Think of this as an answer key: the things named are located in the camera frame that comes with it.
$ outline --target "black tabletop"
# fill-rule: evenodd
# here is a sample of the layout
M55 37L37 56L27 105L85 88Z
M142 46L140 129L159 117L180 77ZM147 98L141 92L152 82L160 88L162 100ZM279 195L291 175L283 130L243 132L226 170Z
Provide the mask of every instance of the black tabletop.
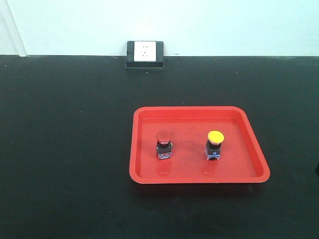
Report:
M143 106L237 106L262 184L140 185ZM0 56L0 238L319 238L319 58Z

